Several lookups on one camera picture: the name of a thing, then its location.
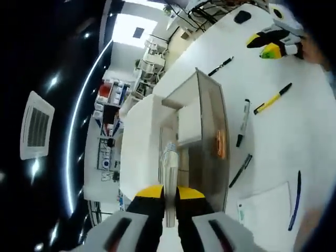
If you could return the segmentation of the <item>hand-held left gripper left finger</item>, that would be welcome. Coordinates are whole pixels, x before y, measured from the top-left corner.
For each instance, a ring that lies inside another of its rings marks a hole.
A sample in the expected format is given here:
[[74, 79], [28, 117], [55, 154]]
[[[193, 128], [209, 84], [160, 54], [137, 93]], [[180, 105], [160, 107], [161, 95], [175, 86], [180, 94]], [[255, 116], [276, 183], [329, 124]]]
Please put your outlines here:
[[126, 211], [93, 227], [76, 251], [156, 251], [163, 230], [163, 185], [140, 190]]

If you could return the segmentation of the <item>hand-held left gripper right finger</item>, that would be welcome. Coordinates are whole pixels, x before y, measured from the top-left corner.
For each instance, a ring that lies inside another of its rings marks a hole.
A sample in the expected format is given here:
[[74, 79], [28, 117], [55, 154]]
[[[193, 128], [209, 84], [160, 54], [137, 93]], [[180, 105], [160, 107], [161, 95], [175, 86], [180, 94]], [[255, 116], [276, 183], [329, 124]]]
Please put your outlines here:
[[179, 186], [175, 198], [178, 234], [184, 251], [262, 251], [250, 230], [215, 212], [201, 192]]

